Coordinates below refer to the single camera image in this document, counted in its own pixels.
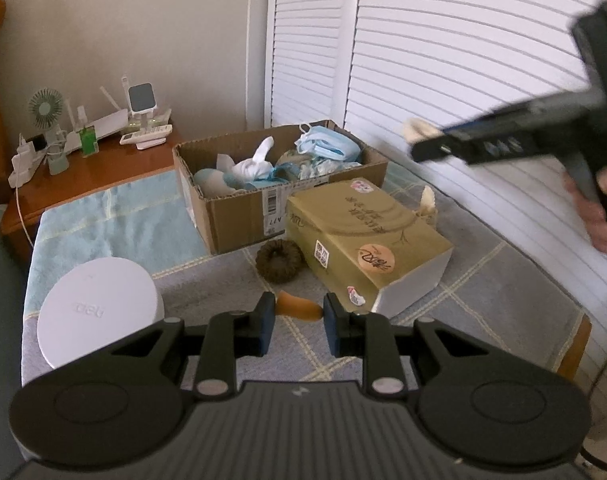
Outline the person right hand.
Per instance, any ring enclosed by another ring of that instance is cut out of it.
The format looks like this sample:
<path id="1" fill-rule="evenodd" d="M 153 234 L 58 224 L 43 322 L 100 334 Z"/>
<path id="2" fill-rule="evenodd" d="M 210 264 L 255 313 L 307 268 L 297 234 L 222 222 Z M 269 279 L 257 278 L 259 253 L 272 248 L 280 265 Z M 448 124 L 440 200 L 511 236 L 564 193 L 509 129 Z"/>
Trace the person right hand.
<path id="1" fill-rule="evenodd" d="M 607 196 L 607 168 L 599 172 L 597 183 L 602 192 Z M 578 216 L 583 221 L 593 247 L 607 255 L 607 220 L 605 210 L 600 204 L 587 200 L 569 174 L 564 174 L 564 186 L 573 199 Z"/>

